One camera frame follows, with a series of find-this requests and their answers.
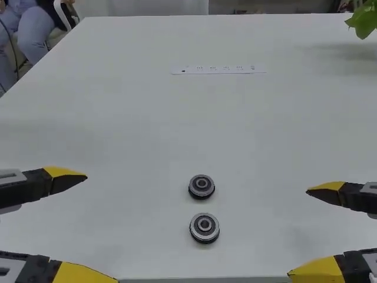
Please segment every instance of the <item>white wall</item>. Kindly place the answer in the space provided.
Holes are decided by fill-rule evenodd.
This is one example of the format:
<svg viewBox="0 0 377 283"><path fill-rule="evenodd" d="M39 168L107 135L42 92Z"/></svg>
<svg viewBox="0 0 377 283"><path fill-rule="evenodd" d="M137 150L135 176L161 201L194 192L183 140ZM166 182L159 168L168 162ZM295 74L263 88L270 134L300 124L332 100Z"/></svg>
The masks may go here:
<svg viewBox="0 0 377 283"><path fill-rule="evenodd" d="M76 0L84 17L205 15L209 0Z"/></svg>

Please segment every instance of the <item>blue jeans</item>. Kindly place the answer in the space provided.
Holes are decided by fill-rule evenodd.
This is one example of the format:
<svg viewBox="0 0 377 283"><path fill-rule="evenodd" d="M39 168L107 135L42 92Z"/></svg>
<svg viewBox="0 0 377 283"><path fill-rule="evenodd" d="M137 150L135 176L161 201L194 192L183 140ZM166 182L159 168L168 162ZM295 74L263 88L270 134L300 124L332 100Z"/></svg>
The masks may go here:
<svg viewBox="0 0 377 283"><path fill-rule="evenodd" d="M35 65L48 52L44 42L55 28L54 21L35 1L22 3L24 0L21 0L19 3L23 5L11 5L12 1L9 0L0 19L11 35L17 32L19 49ZM8 42L8 34L0 25L0 84L5 91L16 83L16 75L4 51Z"/></svg>

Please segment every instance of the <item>metal bearing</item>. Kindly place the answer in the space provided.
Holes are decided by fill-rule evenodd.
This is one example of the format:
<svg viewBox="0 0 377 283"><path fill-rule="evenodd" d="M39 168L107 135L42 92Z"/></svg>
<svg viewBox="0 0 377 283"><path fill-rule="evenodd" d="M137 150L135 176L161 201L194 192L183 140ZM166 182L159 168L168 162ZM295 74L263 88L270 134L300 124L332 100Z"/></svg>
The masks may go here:
<svg viewBox="0 0 377 283"><path fill-rule="evenodd" d="M190 233L199 243L213 243L220 235L219 222L212 214L199 213L190 222Z"/></svg>
<svg viewBox="0 0 377 283"><path fill-rule="evenodd" d="M195 199L208 199L214 190L214 182L207 175L194 176L188 185L188 192Z"/></svg>

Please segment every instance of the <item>green plant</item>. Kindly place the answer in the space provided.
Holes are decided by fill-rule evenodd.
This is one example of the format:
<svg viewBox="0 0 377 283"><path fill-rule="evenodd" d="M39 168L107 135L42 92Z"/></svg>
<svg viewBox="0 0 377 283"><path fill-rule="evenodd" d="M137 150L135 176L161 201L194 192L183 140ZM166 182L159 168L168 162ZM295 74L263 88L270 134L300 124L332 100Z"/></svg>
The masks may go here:
<svg viewBox="0 0 377 283"><path fill-rule="evenodd" d="M377 0L367 0L355 9L351 18L346 21L350 28L354 28L360 39L365 39L377 29Z"/></svg>

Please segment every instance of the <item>power strip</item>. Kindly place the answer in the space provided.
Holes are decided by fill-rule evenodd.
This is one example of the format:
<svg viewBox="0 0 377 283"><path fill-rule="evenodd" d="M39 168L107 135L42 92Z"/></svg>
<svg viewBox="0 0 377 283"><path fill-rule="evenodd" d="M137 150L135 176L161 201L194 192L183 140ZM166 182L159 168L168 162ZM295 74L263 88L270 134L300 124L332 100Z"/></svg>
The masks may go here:
<svg viewBox="0 0 377 283"><path fill-rule="evenodd" d="M219 66L184 66L172 69L173 75L208 75L208 74L266 74L266 70L255 65L219 65Z"/></svg>

